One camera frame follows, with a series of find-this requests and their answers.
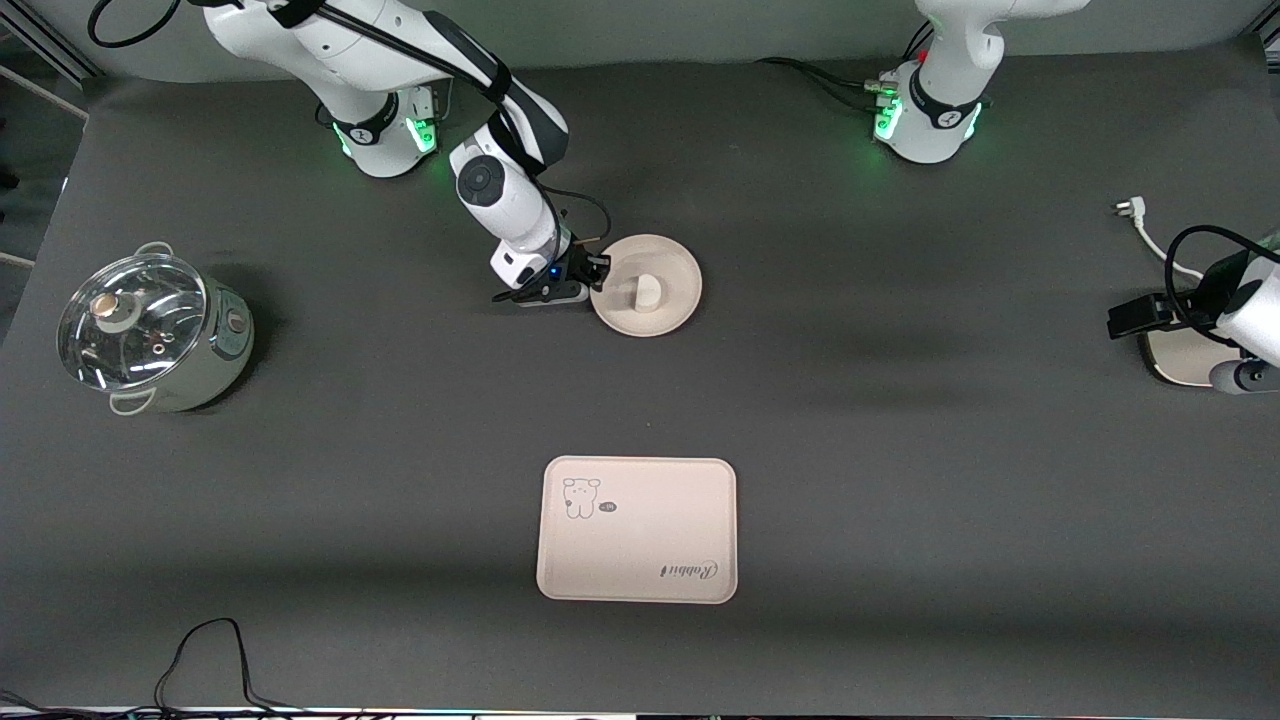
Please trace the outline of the round beige plate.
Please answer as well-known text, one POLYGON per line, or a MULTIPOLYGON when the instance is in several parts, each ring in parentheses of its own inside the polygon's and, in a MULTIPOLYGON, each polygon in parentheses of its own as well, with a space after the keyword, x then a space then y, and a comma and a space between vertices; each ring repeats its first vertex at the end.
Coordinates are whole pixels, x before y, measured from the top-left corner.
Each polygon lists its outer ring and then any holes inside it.
POLYGON ((611 329, 635 338, 654 338, 682 327, 698 310, 703 275, 698 260, 681 243, 659 234, 634 234, 613 242, 605 256, 611 273, 603 291, 591 292, 591 307, 611 329), (664 299, 654 313, 632 310, 635 279, 660 279, 664 299))

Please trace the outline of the beige tray with rabbit print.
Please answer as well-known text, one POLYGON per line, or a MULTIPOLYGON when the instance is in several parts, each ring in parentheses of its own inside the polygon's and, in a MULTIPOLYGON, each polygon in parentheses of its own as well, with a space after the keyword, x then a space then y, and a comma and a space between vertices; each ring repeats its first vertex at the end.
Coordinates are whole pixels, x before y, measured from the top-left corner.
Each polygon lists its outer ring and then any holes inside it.
POLYGON ((724 603, 737 529, 722 459, 561 456, 543 478, 536 583, 550 600, 724 603))

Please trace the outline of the cream two-slot toaster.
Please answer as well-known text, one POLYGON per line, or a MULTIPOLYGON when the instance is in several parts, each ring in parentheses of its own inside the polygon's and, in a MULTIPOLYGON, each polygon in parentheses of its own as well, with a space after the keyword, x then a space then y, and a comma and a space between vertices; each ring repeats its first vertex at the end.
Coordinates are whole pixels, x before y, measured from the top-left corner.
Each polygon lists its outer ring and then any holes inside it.
POLYGON ((1242 359, 1236 347, 1216 343, 1193 329, 1152 331, 1140 336, 1148 369, 1172 386, 1212 389, 1211 372, 1242 359))

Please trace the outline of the glass pot lid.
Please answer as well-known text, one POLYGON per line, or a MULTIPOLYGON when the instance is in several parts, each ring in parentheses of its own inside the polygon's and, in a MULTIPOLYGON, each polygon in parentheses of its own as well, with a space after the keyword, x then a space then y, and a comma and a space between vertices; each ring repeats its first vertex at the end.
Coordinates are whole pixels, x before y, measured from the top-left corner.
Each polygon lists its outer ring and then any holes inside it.
POLYGON ((207 305, 206 282, 174 255, 116 260, 91 275, 64 307, 56 333, 61 365, 92 389, 138 389, 195 347, 207 305))

